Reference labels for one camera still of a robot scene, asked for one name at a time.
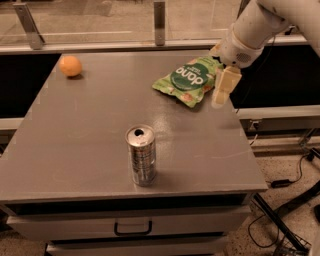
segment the black cable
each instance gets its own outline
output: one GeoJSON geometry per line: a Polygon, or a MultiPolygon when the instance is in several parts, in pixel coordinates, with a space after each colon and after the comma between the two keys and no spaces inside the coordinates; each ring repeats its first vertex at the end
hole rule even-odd
{"type": "MultiPolygon", "coordinates": [[[[302,174],[303,174],[303,172],[302,172],[302,160],[304,159],[304,158],[306,158],[308,155],[303,155],[301,158],[300,158],[300,160],[299,160],[299,173],[300,173],[300,176],[299,176],[299,178],[297,179],[297,180],[295,180],[295,181],[292,181],[292,183],[296,183],[296,182],[298,182],[299,180],[301,180],[301,178],[302,178],[302,174]]],[[[251,201],[258,209],[260,209],[260,211],[262,211],[263,212],[263,210],[261,209],[261,207],[259,206],[259,205],[257,205],[256,204],[256,202],[254,202],[254,201],[251,201]]],[[[283,207],[284,207],[284,205],[282,205],[281,207],[279,207],[277,210],[276,210],[276,213],[277,214],[279,214],[280,213],[280,211],[281,211],[281,209],[283,209],[283,207]]],[[[269,245],[261,245],[261,244],[259,244],[255,239],[254,239],[254,237],[252,236],[252,233],[251,233],[251,226],[253,225],[253,224],[255,224],[257,221],[259,221],[261,218],[263,218],[263,217],[265,217],[266,216],[266,214],[264,213],[263,215],[261,215],[260,217],[258,217],[258,218],[256,218],[255,220],[253,220],[249,225],[248,225],[248,234],[249,234],[249,237],[251,238],[251,240],[253,241],[253,243],[256,245],[256,246],[258,246],[258,247],[260,247],[260,248],[262,248],[262,249],[266,249],[266,248],[270,248],[271,246],[273,246],[273,245],[275,245],[277,242],[278,242],[278,240],[279,240],[279,227],[278,227],[278,229],[277,229],[277,237],[276,237],[276,239],[275,239],[275,241],[273,241],[273,242],[271,242],[269,245]]]]}
{"type": "Polygon", "coordinates": [[[304,159],[304,158],[306,158],[308,155],[303,155],[301,158],[300,158],[300,160],[299,160],[299,174],[300,174],[300,176],[299,176],[299,178],[298,179],[296,179],[295,181],[291,181],[291,184],[293,184],[293,183],[296,183],[296,182],[298,182],[299,180],[301,180],[301,178],[302,178],[302,175],[303,175],[303,173],[302,173],[302,160],[304,159]]]}
{"type": "MultiPolygon", "coordinates": [[[[251,202],[252,202],[260,211],[263,212],[263,210],[260,208],[259,205],[256,204],[256,202],[254,202],[253,200],[251,200],[251,202]]],[[[259,221],[260,219],[262,219],[263,217],[266,217],[266,214],[265,214],[265,213],[263,213],[263,215],[261,215],[260,217],[256,218],[255,220],[253,220],[253,221],[249,224],[249,226],[248,226],[248,234],[249,234],[249,237],[251,238],[251,240],[253,241],[253,243],[254,243],[256,246],[258,246],[259,248],[262,248],[262,249],[266,249],[266,248],[270,248],[271,246],[275,245],[275,244],[278,242],[280,231],[279,231],[279,227],[278,227],[276,239],[275,239],[273,242],[271,242],[270,244],[268,244],[268,245],[261,245],[261,244],[259,244],[259,243],[253,238],[253,236],[252,236],[251,226],[252,226],[254,223],[256,223],[257,221],[259,221]]]]}
{"type": "MultiPolygon", "coordinates": [[[[271,47],[270,47],[270,49],[269,49],[269,51],[267,53],[267,56],[264,58],[263,62],[259,65],[259,67],[255,71],[256,74],[258,73],[258,71],[263,67],[263,65],[268,60],[268,58],[269,58],[269,56],[271,54],[272,48],[274,46],[275,41],[276,41],[276,36],[273,37],[273,41],[272,41],[271,47]]],[[[250,93],[250,91],[252,89],[252,84],[253,84],[253,81],[251,81],[251,83],[249,85],[249,89],[247,90],[246,95],[242,98],[242,101],[241,101],[240,105],[242,105],[245,102],[245,100],[247,99],[247,97],[248,97],[248,95],[249,95],[249,93],[250,93]]]]}

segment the metal bracket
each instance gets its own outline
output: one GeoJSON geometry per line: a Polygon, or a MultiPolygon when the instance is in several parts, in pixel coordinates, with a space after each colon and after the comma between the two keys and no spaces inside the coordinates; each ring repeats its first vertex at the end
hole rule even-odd
{"type": "Polygon", "coordinates": [[[249,132],[258,131],[261,122],[262,122],[262,119],[250,120],[250,121],[249,121],[248,131],[249,131],[249,132]]]}
{"type": "Polygon", "coordinates": [[[165,14],[166,3],[164,0],[154,0],[154,31],[155,31],[155,44],[157,46],[163,46],[165,44],[165,14]]]}
{"type": "Polygon", "coordinates": [[[26,3],[16,3],[13,7],[19,17],[24,31],[27,34],[28,42],[33,50],[40,50],[45,41],[38,31],[38,28],[32,18],[31,12],[26,3]]]}
{"type": "Polygon", "coordinates": [[[307,130],[305,134],[300,138],[299,140],[299,146],[303,149],[306,148],[308,142],[310,141],[311,137],[318,131],[317,128],[313,128],[310,130],[307,130]]]}

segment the drawer handle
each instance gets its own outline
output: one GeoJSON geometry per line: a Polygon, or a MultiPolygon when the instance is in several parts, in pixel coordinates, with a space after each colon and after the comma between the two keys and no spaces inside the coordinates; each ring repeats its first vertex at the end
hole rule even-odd
{"type": "Polygon", "coordinates": [[[150,234],[152,231],[152,221],[150,220],[148,223],[148,230],[142,231],[142,232],[132,232],[132,233],[123,233],[118,231],[118,222],[114,224],[114,233],[117,236],[146,236],[150,234]]]}

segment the drawer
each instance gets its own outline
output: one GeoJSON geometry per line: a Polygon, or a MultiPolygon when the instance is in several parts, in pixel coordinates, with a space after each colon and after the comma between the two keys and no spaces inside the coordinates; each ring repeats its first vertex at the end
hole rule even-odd
{"type": "Polygon", "coordinates": [[[207,255],[221,252],[227,237],[188,237],[120,242],[49,245],[52,256],[168,256],[207,255]]]}
{"type": "Polygon", "coordinates": [[[7,224],[30,240],[228,232],[250,214],[248,206],[9,217],[7,224]]]}

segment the can lid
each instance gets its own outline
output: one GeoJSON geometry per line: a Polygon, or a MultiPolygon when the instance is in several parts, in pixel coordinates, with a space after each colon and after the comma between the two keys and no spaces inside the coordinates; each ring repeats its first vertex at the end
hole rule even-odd
{"type": "Polygon", "coordinates": [[[154,141],[153,129],[148,125],[137,125],[127,131],[126,140],[129,145],[144,147],[154,141]]]}

